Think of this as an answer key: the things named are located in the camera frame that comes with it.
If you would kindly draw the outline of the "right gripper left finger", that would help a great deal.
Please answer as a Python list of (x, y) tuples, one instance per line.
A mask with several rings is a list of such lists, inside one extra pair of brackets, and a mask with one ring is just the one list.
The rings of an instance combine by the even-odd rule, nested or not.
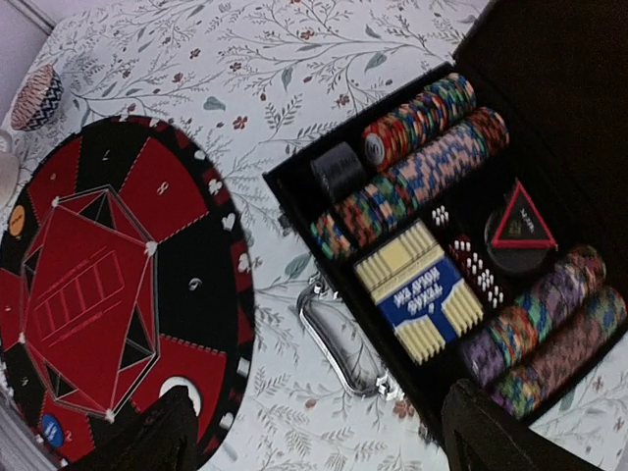
[(175, 386), (75, 470), (195, 470), (198, 419), (185, 386)]

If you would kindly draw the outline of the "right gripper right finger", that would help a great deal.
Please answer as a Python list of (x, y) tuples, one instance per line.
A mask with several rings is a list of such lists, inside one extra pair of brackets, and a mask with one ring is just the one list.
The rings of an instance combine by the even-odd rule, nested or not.
[(441, 407), (450, 470), (596, 470), (537, 434), (468, 380), (451, 386)]

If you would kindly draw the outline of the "blue small blind button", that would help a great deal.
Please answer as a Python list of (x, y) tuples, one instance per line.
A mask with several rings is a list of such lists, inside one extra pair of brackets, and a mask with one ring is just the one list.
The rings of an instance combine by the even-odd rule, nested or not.
[(41, 419), (42, 434), (52, 447), (59, 448), (65, 442), (65, 432), (59, 420), (53, 415), (46, 413)]

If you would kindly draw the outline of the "orange big blind button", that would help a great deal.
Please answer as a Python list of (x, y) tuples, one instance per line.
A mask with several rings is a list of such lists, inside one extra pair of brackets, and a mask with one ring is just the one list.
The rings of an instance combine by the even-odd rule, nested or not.
[(26, 223), (26, 210), (22, 205), (14, 207), (9, 219), (9, 233), (13, 237), (20, 237)]

